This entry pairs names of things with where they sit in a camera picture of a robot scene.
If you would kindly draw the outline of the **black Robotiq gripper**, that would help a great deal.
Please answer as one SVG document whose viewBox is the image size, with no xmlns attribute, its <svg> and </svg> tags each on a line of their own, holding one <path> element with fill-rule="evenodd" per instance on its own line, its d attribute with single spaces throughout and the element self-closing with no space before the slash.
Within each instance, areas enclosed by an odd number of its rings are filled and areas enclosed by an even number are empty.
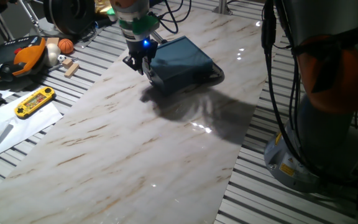
<svg viewBox="0 0 358 224">
<path fill-rule="evenodd" d="M 158 42 L 148 38 L 140 41 L 127 41 L 129 55 L 123 58 L 123 62 L 131 69 L 138 71 L 140 75 L 144 75 L 147 70 L 147 57 L 149 60 L 155 57 Z"/>
</svg>

